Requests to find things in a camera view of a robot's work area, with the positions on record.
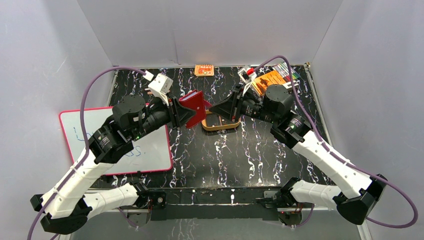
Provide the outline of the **red leather card holder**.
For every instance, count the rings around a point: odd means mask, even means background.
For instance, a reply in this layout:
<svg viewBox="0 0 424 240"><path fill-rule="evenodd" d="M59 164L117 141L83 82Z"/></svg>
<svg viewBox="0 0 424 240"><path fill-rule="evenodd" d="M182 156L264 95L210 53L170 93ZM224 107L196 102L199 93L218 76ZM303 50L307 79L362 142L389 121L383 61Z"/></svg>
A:
<svg viewBox="0 0 424 240"><path fill-rule="evenodd" d="M192 90L188 94L179 98L179 103L188 109L194 110L195 115L185 124L190 129L206 118L206 110L212 107L212 104L204 99L201 90Z"/></svg>

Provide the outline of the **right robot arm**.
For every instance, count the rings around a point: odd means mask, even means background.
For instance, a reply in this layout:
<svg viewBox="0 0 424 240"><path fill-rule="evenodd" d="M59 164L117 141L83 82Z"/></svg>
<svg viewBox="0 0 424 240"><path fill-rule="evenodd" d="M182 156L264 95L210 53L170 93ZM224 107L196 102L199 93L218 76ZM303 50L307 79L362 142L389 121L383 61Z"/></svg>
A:
<svg viewBox="0 0 424 240"><path fill-rule="evenodd" d="M292 110L295 99L284 85L268 86L260 98L251 91L256 77L253 70L243 67L238 74L243 84L237 85L226 99L213 104L209 110L229 121L244 115L271 123L270 132L276 140L307 158L333 180L333 185L322 185L293 177L274 195L265 194L258 199L258 203L266 208L311 203L336 210L350 223L361 225L379 201L385 183L336 159L335 150L315 135L307 120Z"/></svg>

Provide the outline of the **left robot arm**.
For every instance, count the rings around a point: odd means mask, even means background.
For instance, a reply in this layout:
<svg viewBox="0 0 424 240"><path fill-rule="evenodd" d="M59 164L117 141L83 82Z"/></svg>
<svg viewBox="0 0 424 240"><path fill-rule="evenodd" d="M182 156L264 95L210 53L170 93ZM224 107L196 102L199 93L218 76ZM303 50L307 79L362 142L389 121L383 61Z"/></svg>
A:
<svg viewBox="0 0 424 240"><path fill-rule="evenodd" d="M37 211L36 222L43 230L68 235L89 219L125 206L163 209L166 194L149 190L141 182L128 182L109 190L88 193L107 170L134 149L134 142L170 125L180 128L196 115L196 108L182 104L169 93L172 79L164 74L145 73L153 99L127 95L112 108L112 114L90 137L85 137L81 156L48 192L36 194L30 203Z"/></svg>

